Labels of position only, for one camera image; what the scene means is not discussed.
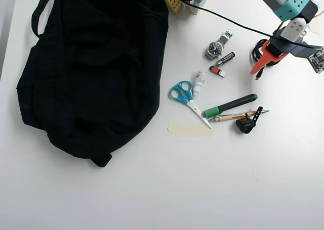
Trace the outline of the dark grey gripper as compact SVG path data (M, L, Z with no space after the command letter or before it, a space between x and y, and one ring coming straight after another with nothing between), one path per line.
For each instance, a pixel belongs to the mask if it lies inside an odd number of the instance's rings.
M263 46L261 47L262 56L260 59L254 64L252 67L250 74L253 75L259 72L263 67L265 67L269 62L278 62L281 61L286 53L290 53L295 57L299 58L309 58L313 57L314 59L320 60L320 47L309 48L310 45L303 41L303 36L306 34L304 31L302 35L295 41L295 43L300 43L304 46L296 45L290 43L285 38L281 37L281 33L283 29L277 31L270 40L265 41ZM268 45L271 45L275 48L276 51L280 51L279 55L275 55L272 51L268 49Z

